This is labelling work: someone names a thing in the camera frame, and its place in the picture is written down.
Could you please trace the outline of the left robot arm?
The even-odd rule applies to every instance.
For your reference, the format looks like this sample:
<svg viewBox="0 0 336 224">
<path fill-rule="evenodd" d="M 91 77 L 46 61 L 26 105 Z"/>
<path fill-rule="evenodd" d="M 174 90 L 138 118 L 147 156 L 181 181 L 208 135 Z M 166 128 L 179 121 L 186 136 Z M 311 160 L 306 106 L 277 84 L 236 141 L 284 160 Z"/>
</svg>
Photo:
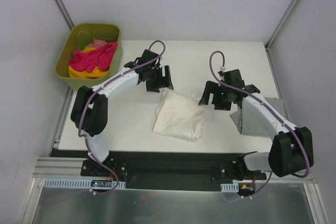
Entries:
<svg viewBox="0 0 336 224">
<path fill-rule="evenodd" d="M 159 93 L 161 89 L 173 90 L 170 66 L 160 65 L 161 56 L 148 49 L 141 57 L 130 61 L 113 77 L 92 88 L 78 89 L 70 119 L 78 129 L 78 136 L 85 139 L 89 157 L 94 160 L 92 169 L 99 176 L 110 173 L 107 161 L 109 150 L 102 132 L 108 122 L 108 104 L 121 93 L 144 82 L 147 92 Z"/>
</svg>

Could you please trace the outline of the white t shirt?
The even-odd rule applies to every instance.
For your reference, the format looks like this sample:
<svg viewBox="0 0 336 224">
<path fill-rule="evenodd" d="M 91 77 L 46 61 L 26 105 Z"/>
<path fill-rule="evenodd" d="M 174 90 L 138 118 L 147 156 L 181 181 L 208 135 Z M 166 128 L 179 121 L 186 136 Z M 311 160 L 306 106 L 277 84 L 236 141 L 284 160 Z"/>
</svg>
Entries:
<svg viewBox="0 0 336 224">
<path fill-rule="evenodd" d="M 156 120 L 152 132 L 195 142 L 202 136 L 207 109 L 207 106 L 198 104 L 197 97 L 193 94 L 164 90 L 155 111 Z"/>
</svg>

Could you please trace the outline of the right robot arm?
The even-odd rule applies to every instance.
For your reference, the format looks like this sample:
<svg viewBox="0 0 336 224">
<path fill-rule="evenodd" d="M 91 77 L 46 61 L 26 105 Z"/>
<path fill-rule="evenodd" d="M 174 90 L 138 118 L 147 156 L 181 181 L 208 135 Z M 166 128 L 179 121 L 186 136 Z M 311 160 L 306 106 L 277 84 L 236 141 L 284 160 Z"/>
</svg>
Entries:
<svg viewBox="0 0 336 224">
<path fill-rule="evenodd" d="M 237 159 L 236 173 L 242 179 L 250 178 L 256 170 L 273 172 L 278 177 L 304 177 L 314 165 L 312 133 L 307 127 L 297 127 L 286 120 L 264 98 L 253 84 L 246 85 L 238 69 L 220 71 L 218 83 L 207 81 L 199 105 L 214 105 L 216 110 L 229 111 L 236 104 L 248 112 L 266 131 L 272 141 L 269 152 L 250 152 Z"/>
</svg>

